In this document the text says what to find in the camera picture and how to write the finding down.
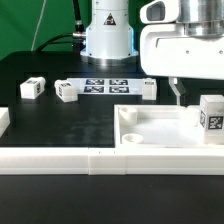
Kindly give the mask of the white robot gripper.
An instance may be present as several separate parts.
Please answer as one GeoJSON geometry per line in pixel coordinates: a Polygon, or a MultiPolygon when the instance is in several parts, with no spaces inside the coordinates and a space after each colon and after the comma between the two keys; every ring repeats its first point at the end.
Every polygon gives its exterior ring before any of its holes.
{"type": "Polygon", "coordinates": [[[224,80],[224,0],[153,0],[140,10],[140,62],[166,76],[181,105],[180,78],[224,80]]]}

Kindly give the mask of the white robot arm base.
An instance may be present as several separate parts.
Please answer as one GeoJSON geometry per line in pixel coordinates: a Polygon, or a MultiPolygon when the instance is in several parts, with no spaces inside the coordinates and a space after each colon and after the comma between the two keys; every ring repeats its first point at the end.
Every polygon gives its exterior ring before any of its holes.
{"type": "Polygon", "coordinates": [[[81,59],[101,66],[134,62],[134,31],[129,25],[129,0],[92,0],[92,21],[86,28],[81,59]]]}

